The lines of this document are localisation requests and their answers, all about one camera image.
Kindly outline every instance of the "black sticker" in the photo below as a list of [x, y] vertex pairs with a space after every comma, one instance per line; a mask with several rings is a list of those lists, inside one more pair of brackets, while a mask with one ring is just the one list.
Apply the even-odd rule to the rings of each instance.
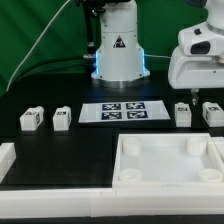
[[210, 111], [217, 111], [217, 110], [219, 110], [218, 107], [209, 107], [208, 109], [209, 109]]
[[129, 111], [128, 119], [144, 119], [148, 118], [148, 114], [146, 111]]
[[102, 120], [121, 120], [121, 112], [105, 112], [102, 113]]
[[127, 110], [142, 110], [145, 109], [144, 103], [126, 103]]
[[33, 112], [27, 112], [27, 113], [26, 113], [26, 115], [28, 115], [28, 116], [30, 116], [30, 115], [34, 115], [34, 114], [36, 114], [36, 112], [34, 112], [34, 111], [33, 111]]
[[117, 41], [114, 44], [114, 48], [126, 48], [124, 41], [122, 40], [121, 36], [117, 38]]
[[188, 111], [187, 107], [178, 107], [178, 111]]
[[37, 121], [37, 124], [40, 123], [40, 114], [37, 114], [37, 116], [36, 116], [36, 121]]
[[67, 112], [65, 112], [65, 111], [59, 111], [58, 113], [57, 113], [57, 115], [65, 115]]
[[120, 103], [103, 104], [103, 110], [121, 110], [121, 104]]

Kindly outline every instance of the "wire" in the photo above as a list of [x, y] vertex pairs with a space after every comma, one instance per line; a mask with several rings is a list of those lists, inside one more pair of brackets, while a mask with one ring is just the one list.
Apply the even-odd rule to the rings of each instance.
[[56, 68], [56, 69], [49, 69], [49, 70], [45, 70], [45, 71], [41, 71], [41, 72], [37, 72], [37, 73], [32, 73], [29, 76], [39, 75], [39, 74], [43, 74], [45, 72], [54, 72], [54, 71], [59, 71], [59, 70], [64, 70], [64, 69], [69, 69], [69, 68], [82, 67], [82, 66], [87, 66], [87, 65], [90, 65], [91, 66], [91, 64], [78, 64], [78, 65], [72, 65], [72, 66], [67, 66], [67, 67], [62, 67], [62, 68]]
[[81, 60], [83, 59], [82, 56], [74, 56], [74, 57], [67, 57], [67, 58], [56, 58], [56, 59], [50, 59], [50, 60], [47, 60], [47, 61], [42, 61], [42, 62], [39, 62], [37, 64], [34, 64], [30, 67], [28, 67], [27, 69], [23, 70], [21, 72], [21, 74], [18, 76], [18, 79], [21, 79], [23, 78], [24, 76], [26, 76], [30, 71], [38, 68], [38, 67], [41, 67], [43, 65], [48, 65], [48, 64], [52, 64], [52, 63], [56, 63], [56, 62], [64, 62], [64, 61], [73, 61], [73, 60]]
[[150, 54], [145, 54], [146, 57], [151, 57], [151, 58], [167, 58], [171, 59], [171, 57], [168, 56], [161, 56], [161, 55], [150, 55]]
[[51, 21], [48, 23], [48, 25], [46, 26], [46, 28], [44, 29], [44, 31], [41, 33], [41, 35], [39, 36], [39, 38], [37, 39], [37, 41], [35, 42], [35, 44], [33, 45], [33, 47], [30, 49], [30, 51], [28, 52], [28, 54], [26, 55], [26, 57], [22, 60], [22, 62], [18, 65], [18, 67], [16, 68], [16, 70], [13, 72], [9, 82], [8, 82], [8, 86], [6, 89], [6, 92], [9, 91], [9, 88], [11, 86], [11, 83], [14, 79], [14, 77], [16, 76], [18, 70], [23, 66], [23, 64], [26, 62], [26, 60], [29, 58], [29, 56], [32, 54], [33, 50], [35, 49], [35, 47], [39, 44], [40, 40], [42, 39], [42, 37], [45, 35], [45, 33], [47, 32], [48, 28], [51, 26], [51, 24], [54, 22], [54, 20], [58, 17], [58, 15], [61, 13], [61, 11], [65, 8], [65, 6], [67, 6], [67, 4], [70, 2], [71, 0], [66, 1], [62, 7], [58, 10], [58, 12], [54, 15], [54, 17], [51, 19]]

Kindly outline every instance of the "white tray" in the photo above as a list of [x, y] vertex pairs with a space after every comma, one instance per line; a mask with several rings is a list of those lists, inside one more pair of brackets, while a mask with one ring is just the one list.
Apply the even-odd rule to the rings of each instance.
[[[122, 142], [127, 137], [140, 139], [142, 152], [139, 156], [131, 157], [123, 153]], [[194, 157], [188, 154], [187, 140], [190, 137], [207, 139], [206, 155]], [[119, 174], [126, 169], [140, 171], [141, 180], [121, 181]], [[199, 180], [199, 172], [203, 169], [216, 169], [224, 173], [223, 161], [209, 134], [120, 135], [113, 187], [207, 186], [208, 183]]]

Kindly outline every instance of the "black cable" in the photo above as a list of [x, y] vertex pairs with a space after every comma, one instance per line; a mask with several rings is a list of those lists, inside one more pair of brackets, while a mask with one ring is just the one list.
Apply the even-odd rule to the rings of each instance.
[[41, 71], [41, 72], [36, 72], [36, 73], [32, 73], [29, 76], [32, 75], [39, 75], [39, 74], [43, 74], [46, 72], [53, 72], [53, 71], [59, 71], [59, 70], [64, 70], [64, 69], [69, 69], [69, 68], [76, 68], [76, 67], [82, 67], [82, 66], [91, 66], [92, 64], [78, 64], [78, 65], [72, 65], [72, 66], [67, 66], [67, 67], [62, 67], [62, 68], [56, 68], [56, 69], [48, 69], [45, 71]]
[[20, 78], [23, 78], [27, 73], [29, 73], [30, 71], [38, 68], [38, 67], [41, 67], [43, 65], [47, 65], [47, 64], [52, 64], [52, 63], [56, 63], [56, 62], [63, 62], [63, 61], [73, 61], [73, 60], [81, 60], [83, 59], [82, 56], [73, 56], [73, 57], [66, 57], [66, 58], [57, 58], [57, 59], [50, 59], [50, 60], [46, 60], [46, 61], [42, 61], [42, 62], [39, 62], [37, 64], [34, 64], [30, 67], [28, 67], [27, 69], [23, 70], [19, 76], [17, 77], [16, 80], [20, 79]]

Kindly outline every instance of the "white cube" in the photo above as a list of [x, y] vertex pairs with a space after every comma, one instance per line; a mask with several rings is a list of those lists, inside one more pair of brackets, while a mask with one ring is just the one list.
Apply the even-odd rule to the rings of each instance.
[[217, 103], [204, 103], [203, 117], [208, 123], [209, 127], [224, 126], [224, 111]]
[[23, 131], [36, 131], [43, 122], [44, 109], [42, 107], [29, 108], [21, 117], [20, 124]]
[[175, 104], [175, 120], [177, 127], [191, 127], [191, 109], [189, 104]]
[[0, 146], [0, 183], [5, 178], [15, 159], [14, 143], [3, 143]]
[[55, 131], [68, 131], [71, 124], [71, 108], [58, 108], [53, 117]]

